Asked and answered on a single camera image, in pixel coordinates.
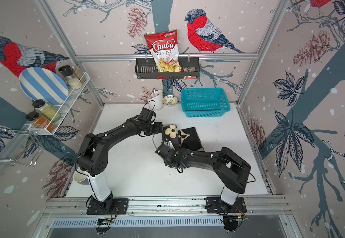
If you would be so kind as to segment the black pillowcase with cream flowers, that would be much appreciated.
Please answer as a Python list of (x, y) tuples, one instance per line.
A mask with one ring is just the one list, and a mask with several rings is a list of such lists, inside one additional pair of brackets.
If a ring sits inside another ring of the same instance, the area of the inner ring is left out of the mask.
[(161, 134), (163, 143), (174, 150), (185, 148), (192, 151), (204, 151), (195, 127), (179, 130), (177, 126), (169, 125), (163, 128)]

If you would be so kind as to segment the teal plastic basket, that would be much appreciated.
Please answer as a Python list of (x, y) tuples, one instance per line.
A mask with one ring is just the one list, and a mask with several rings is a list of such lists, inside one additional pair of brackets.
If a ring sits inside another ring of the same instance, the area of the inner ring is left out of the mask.
[(222, 88), (183, 89), (180, 98), (188, 118), (221, 117), (231, 110)]

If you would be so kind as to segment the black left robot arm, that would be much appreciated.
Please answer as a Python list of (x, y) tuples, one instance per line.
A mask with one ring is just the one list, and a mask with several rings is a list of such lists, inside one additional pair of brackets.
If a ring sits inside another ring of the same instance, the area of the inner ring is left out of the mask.
[(93, 201), (96, 204), (107, 210), (112, 206), (113, 195), (105, 172), (109, 164), (109, 151), (129, 137), (135, 135), (147, 137), (162, 131), (162, 123), (134, 117), (109, 131), (99, 134), (89, 133), (85, 136), (76, 164), (88, 177)]

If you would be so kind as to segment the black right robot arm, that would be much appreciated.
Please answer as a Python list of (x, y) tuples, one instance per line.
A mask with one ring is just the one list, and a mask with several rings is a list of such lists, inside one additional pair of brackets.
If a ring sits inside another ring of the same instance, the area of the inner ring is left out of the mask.
[(251, 166), (227, 147), (221, 151), (205, 152), (186, 148), (174, 150), (162, 143), (155, 153), (166, 166), (180, 172), (187, 168), (199, 168), (216, 173), (225, 186), (220, 195), (223, 204), (234, 205), (238, 196), (245, 193)]

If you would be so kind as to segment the white utensil cup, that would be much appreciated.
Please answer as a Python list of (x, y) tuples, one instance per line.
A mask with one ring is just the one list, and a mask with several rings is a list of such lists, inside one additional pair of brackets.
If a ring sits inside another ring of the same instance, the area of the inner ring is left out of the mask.
[(155, 91), (151, 98), (148, 100), (148, 107), (150, 110), (156, 112), (160, 111), (163, 108), (163, 90)]

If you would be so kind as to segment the small patterned bowl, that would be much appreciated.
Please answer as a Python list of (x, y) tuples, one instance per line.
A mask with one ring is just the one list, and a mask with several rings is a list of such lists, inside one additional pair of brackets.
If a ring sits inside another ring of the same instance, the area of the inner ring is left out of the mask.
[(177, 102), (178, 102), (178, 98), (174, 95), (166, 95), (163, 98), (163, 104), (166, 107), (173, 107), (177, 104)]

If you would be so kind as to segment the red Chuba chips bag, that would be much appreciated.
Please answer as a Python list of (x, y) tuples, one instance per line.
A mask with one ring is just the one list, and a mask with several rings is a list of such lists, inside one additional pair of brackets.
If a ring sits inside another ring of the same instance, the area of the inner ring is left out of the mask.
[(147, 34), (145, 35), (145, 40), (159, 73), (181, 72), (178, 61), (177, 30), (159, 34)]

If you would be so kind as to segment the purple mug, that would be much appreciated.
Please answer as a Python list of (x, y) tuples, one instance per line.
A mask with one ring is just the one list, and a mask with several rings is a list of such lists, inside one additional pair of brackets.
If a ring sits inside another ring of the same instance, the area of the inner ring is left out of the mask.
[(82, 184), (82, 185), (89, 185), (88, 176), (81, 172), (80, 170), (77, 170), (73, 174), (73, 181)]

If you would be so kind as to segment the black-lid spice jar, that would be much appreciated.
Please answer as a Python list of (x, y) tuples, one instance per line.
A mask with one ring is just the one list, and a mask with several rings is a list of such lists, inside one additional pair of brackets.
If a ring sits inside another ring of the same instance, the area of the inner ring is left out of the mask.
[(80, 79), (78, 79), (74, 73), (72, 68), (69, 65), (62, 66), (58, 69), (58, 71), (66, 78), (69, 86), (74, 89), (78, 90), (82, 88), (83, 84), (81, 83)]

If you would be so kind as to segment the green spice jar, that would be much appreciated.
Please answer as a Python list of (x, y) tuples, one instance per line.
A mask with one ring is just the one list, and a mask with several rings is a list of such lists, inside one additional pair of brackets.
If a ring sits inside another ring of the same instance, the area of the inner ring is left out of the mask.
[(61, 115), (58, 110), (49, 102), (45, 102), (41, 99), (33, 101), (32, 106), (34, 109), (47, 118), (50, 122), (57, 122)]

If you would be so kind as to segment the orange spice jar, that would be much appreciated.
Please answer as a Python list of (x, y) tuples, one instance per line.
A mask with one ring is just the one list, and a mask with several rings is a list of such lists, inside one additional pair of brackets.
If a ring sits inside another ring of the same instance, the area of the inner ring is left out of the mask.
[(56, 126), (37, 111), (28, 113), (25, 118), (38, 129), (46, 129), (50, 133), (56, 130)]

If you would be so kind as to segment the blue striped plate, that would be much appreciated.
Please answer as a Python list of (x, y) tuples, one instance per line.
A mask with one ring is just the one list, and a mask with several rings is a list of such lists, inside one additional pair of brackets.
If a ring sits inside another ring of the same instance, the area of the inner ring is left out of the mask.
[(55, 106), (62, 105), (69, 96), (64, 80), (53, 71), (41, 67), (30, 67), (19, 75), (22, 91), (33, 101), (43, 100)]

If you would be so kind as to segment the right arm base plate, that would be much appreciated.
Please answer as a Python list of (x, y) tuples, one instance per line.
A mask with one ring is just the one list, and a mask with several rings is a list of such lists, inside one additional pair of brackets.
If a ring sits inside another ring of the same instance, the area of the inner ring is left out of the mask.
[(229, 205), (221, 200), (220, 197), (206, 197), (206, 206), (205, 209), (209, 214), (218, 214), (218, 215), (228, 215), (231, 213), (240, 213), (244, 214), (247, 212), (245, 201), (243, 197), (237, 197), (233, 205)]

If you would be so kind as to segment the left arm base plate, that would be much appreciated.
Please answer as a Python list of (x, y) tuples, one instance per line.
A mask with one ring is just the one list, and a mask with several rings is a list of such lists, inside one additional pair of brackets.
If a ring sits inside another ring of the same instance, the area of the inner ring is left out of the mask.
[(125, 215), (128, 208), (128, 198), (113, 198), (111, 193), (109, 197), (101, 202), (92, 195), (86, 202), (87, 215)]

